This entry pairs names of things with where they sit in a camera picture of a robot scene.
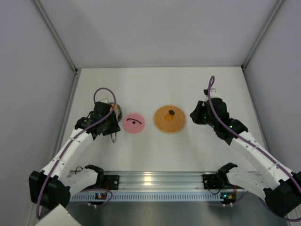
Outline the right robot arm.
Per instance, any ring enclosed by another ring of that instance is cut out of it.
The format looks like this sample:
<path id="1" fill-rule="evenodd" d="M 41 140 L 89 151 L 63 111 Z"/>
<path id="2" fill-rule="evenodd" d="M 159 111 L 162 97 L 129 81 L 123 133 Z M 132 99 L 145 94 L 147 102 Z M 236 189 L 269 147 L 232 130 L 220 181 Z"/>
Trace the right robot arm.
<path id="1" fill-rule="evenodd" d="M 131 135 L 126 129 L 118 141 L 121 171 L 213 172 L 205 188 L 239 186 L 263 199 L 280 217 L 301 203 L 301 175 L 280 164 L 260 146 L 247 127 L 233 119 L 220 98 L 199 101 L 190 114 L 188 130 L 171 107 L 159 108 L 156 128 Z"/>

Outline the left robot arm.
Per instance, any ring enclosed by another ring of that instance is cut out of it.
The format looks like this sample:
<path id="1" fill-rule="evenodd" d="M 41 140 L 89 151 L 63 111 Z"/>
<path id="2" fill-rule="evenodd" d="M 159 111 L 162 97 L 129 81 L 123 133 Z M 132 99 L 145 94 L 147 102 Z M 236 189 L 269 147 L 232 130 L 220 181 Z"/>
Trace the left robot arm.
<path id="1" fill-rule="evenodd" d="M 29 187 L 33 203 L 49 210 L 59 204 L 66 207 L 70 198 L 82 190 L 103 186 L 105 176 L 100 167 L 89 164 L 73 176 L 69 173 L 83 151 L 99 135 L 112 136 L 120 131 L 116 107 L 116 103 L 107 100 L 95 102 L 88 116 L 77 121 L 56 156 L 41 171 L 31 173 Z"/>

